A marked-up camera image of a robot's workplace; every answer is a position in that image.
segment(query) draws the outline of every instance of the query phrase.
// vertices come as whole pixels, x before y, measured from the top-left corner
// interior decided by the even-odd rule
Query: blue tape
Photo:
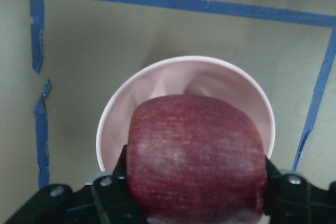
[[[49,154],[48,154],[48,120],[47,111],[44,102],[51,86],[49,80],[43,88],[35,108],[35,131],[36,131],[36,150],[37,150],[37,163],[39,167],[38,187],[43,188],[49,183]]]
[[[207,0],[101,0],[192,12],[266,19],[305,25],[332,27],[334,16]]]
[[[328,77],[331,71],[331,67],[335,60],[335,55],[336,55],[336,28],[334,28],[331,32],[331,36],[330,36],[329,44],[327,47],[327,51],[325,53],[324,61],[322,63],[320,73],[319,73],[319,76],[315,84],[314,94],[311,99],[306,122],[303,128],[299,146],[298,146],[295,159],[293,162],[293,166],[292,166],[293,171],[296,171],[298,169],[304,145],[306,144],[307,139],[311,131],[314,128],[316,117],[317,117],[320,104],[322,101],[322,97],[324,94],[324,90],[326,88],[327,80],[328,80]]]
[[[43,62],[44,0],[30,0],[30,16],[33,19],[30,27],[33,70],[39,73]]]

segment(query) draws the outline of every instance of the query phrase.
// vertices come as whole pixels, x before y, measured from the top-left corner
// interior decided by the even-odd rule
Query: apple skin
[[[267,187],[260,135],[219,99],[145,101],[131,120],[127,183],[149,223],[257,223]]]

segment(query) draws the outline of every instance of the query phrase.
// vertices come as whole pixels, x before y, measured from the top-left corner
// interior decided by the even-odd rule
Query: cup rim
[[[164,65],[170,64],[170,63],[185,62],[185,61],[201,61],[201,62],[208,62],[208,63],[214,63],[214,64],[217,64],[217,65],[221,65],[221,66],[229,68],[232,71],[234,71],[234,72],[238,73],[239,75],[243,76],[245,79],[247,79],[254,86],[254,88],[261,95],[262,100],[264,101],[264,103],[265,103],[265,105],[267,107],[267,111],[268,111],[268,113],[270,115],[271,139],[270,139],[270,145],[269,145],[269,149],[268,149],[268,152],[267,152],[266,156],[268,158],[271,157],[272,152],[273,152],[273,148],[274,148],[274,143],[275,143],[275,130],[276,130],[275,129],[275,118],[274,118],[274,113],[273,113],[271,104],[270,104],[270,102],[269,102],[269,100],[268,100],[265,92],[261,88],[261,86],[247,72],[245,72],[240,67],[238,67],[236,65],[233,65],[232,63],[229,63],[229,62],[221,60],[221,59],[209,57],[209,56],[190,55],[190,56],[172,57],[172,58],[169,58],[169,59],[160,60],[158,62],[155,62],[155,63],[151,64],[151,65],[148,65],[148,66],[144,67],[143,69],[141,69],[140,71],[138,71],[137,73],[135,73],[134,75],[132,75],[128,80],[126,80],[115,91],[115,93],[112,95],[112,97],[109,99],[108,103],[104,107],[103,113],[102,113],[102,115],[101,115],[101,117],[99,119],[97,133],[96,133],[96,156],[97,156],[99,168],[101,170],[105,170],[105,166],[104,166],[102,155],[101,155],[101,136],[102,136],[102,130],[104,128],[104,123],[105,123],[106,118],[107,118],[107,116],[109,114],[109,111],[112,108],[112,106],[114,104],[114,101],[119,96],[119,94],[122,93],[124,91],[124,89],[130,83],[132,83],[134,80],[136,80],[138,77],[142,76],[143,74],[151,71],[152,69],[159,68],[161,66],[164,66]]]

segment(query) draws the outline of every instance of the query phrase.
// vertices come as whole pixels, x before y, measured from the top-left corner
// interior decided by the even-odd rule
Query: red apple
[[[127,178],[149,223],[256,223],[264,209],[260,135],[245,113],[215,98],[168,95],[140,104]]]

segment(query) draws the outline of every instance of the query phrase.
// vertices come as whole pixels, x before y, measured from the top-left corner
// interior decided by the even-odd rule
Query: tape line
[[[296,171],[299,166],[299,162],[301,159],[303,148],[309,138],[311,131],[314,128],[316,117],[320,108],[320,104],[322,101],[322,97],[327,85],[327,80],[331,71],[332,64],[335,60],[336,55],[336,28],[334,28],[331,32],[331,36],[329,39],[329,44],[327,47],[327,51],[325,53],[324,61],[322,63],[320,73],[318,75],[313,97],[311,99],[309,111],[307,114],[306,122],[303,127],[303,132],[301,135],[301,139],[299,142],[299,146],[295,155],[295,159],[293,162],[292,170]]]
[[[48,120],[44,102],[51,86],[49,80],[46,81],[42,94],[40,95],[35,108],[35,132],[37,163],[39,167],[38,187],[43,188],[49,183],[49,154],[48,154]]]
[[[207,0],[101,0],[125,4],[144,5],[169,9],[186,10],[209,14],[229,15],[246,18],[266,19],[305,25],[331,27],[335,17],[323,14],[298,12],[293,10],[260,7]]]
[[[30,0],[30,16],[33,70],[39,73],[43,62],[44,0]]]

